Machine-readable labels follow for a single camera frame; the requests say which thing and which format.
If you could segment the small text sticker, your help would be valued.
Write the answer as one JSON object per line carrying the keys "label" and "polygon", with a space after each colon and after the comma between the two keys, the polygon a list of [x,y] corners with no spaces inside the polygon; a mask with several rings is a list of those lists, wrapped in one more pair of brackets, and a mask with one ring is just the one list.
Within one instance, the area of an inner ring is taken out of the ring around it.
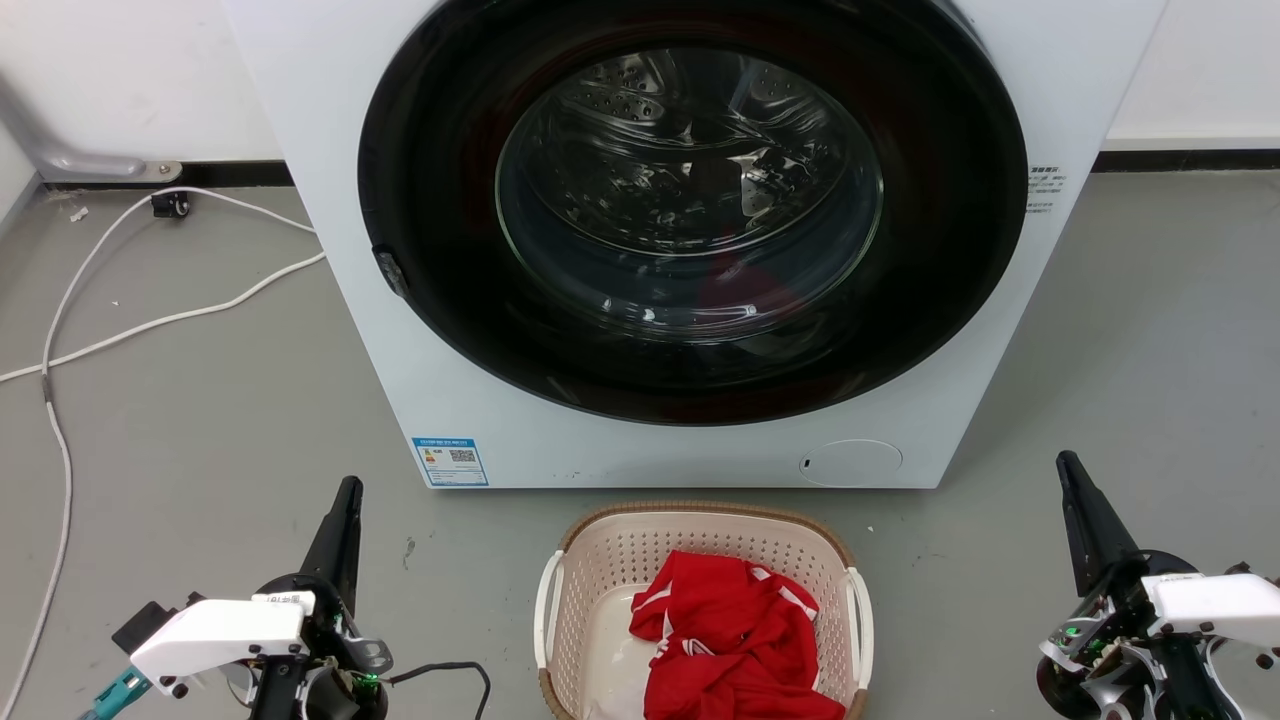
{"label": "small text sticker", "polygon": [[1066,179],[1068,177],[1061,172],[1060,167],[1030,167],[1027,183],[1027,214],[1051,213],[1056,206],[1059,196],[1062,193]]}

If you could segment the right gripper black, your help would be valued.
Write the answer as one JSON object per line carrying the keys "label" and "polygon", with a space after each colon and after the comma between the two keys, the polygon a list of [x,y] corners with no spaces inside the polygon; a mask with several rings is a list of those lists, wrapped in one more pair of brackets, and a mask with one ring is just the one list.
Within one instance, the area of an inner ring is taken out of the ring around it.
{"label": "right gripper black", "polygon": [[1062,516],[1080,605],[1039,646],[1036,685],[1066,720],[1243,720],[1213,670],[1225,639],[1202,628],[1153,628],[1144,579],[1192,565],[1140,552],[1076,452],[1056,457]]}

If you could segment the red garment with white stripes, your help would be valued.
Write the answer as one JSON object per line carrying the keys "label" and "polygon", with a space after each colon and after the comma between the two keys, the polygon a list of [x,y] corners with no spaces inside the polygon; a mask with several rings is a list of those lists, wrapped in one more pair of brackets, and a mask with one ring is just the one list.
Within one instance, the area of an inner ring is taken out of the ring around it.
{"label": "red garment with white stripes", "polygon": [[644,720],[844,720],[817,689],[820,606],[800,584],[728,556],[672,552],[631,602],[655,646]]}

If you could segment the steel washer drum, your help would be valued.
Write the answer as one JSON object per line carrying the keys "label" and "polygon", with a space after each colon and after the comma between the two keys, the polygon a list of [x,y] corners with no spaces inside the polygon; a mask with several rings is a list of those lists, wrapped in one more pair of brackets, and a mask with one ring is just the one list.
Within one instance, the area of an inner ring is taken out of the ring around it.
{"label": "steel washer drum", "polygon": [[762,334],[832,295],[884,210],[870,136],[815,82],[659,47],[564,77],[495,170],[500,228],[562,307],[678,343]]}

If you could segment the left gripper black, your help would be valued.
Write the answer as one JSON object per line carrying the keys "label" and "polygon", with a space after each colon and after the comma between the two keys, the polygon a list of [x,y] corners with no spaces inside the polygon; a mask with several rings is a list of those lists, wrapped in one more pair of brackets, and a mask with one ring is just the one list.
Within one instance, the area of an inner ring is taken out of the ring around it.
{"label": "left gripper black", "polygon": [[284,651],[253,651],[257,685],[250,720],[387,720],[380,675],[393,660],[385,642],[355,626],[364,483],[344,477],[300,573],[253,596],[302,606],[300,639]]}

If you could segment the round white filter cover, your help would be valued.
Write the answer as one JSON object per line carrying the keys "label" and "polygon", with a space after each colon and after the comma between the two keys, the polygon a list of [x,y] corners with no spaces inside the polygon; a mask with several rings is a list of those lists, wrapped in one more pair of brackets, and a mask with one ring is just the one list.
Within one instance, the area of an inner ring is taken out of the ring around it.
{"label": "round white filter cover", "polygon": [[899,448],[877,439],[842,439],[808,452],[799,464],[814,486],[845,489],[883,489],[897,484],[902,465]]}

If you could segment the white front-load washing machine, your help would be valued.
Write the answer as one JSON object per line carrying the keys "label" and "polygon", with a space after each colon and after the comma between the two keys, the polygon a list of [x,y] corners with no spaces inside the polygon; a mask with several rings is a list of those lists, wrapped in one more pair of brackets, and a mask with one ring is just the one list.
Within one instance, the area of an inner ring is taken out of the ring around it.
{"label": "white front-load washing machine", "polygon": [[387,283],[360,206],[360,140],[392,58],[442,0],[223,0],[407,447],[413,452],[413,437],[474,439],[489,487],[454,488],[468,491],[819,487],[803,478],[800,460],[842,439],[901,451],[890,488],[937,487],[1169,4],[951,1],[1012,87],[1028,170],[1056,165],[1068,177],[1055,209],[1028,215],[1024,202],[1018,246],[992,295],[900,377],[799,416],[672,427],[585,413],[503,382],[445,343]]}

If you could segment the round black washer door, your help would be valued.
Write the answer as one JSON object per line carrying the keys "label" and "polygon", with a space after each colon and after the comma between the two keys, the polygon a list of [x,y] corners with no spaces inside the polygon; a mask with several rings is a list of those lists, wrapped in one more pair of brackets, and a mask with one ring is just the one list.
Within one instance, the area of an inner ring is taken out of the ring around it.
{"label": "round black washer door", "polygon": [[[500,228],[495,173],[520,117],[567,76],[659,47],[815,82],[879,159],[860,264],[765,333],[678,343],[590,320],[538,287]],[[372,254],[445,343],[553,404],[672,427],[814,413],[920,364],[1009,268],[1027,183],[1012,87],[951,0],[442,0],[383,73],[358,151]]]}

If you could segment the beige perforated laundry basket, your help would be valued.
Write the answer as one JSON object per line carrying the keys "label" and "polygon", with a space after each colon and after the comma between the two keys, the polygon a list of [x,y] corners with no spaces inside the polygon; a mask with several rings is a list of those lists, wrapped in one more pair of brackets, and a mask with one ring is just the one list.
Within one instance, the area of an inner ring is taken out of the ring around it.
{"label": "beige perforated laundry basket", "polygon": [[620,503],[572,525],[548,559],[532,619],[541,696],[554,720],[593,720],[639,688],[652,648],[628,634],[628,602],[675,551],[722,555],[794,579],[819,605],[815,689],[864,720],[876,656],[867,583],[849,547],[799,512],[713,501]]}

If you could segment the blue energy label sticker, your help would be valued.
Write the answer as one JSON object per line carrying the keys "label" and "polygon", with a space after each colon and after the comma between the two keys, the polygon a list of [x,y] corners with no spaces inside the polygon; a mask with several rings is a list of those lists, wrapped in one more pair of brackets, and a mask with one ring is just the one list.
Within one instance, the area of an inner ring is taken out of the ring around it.
{"label": "blue energy label sticker", "polygon": [[431,488],[483,488],[489,480],[477,446],[470,438],[411,439],[415,457]]}

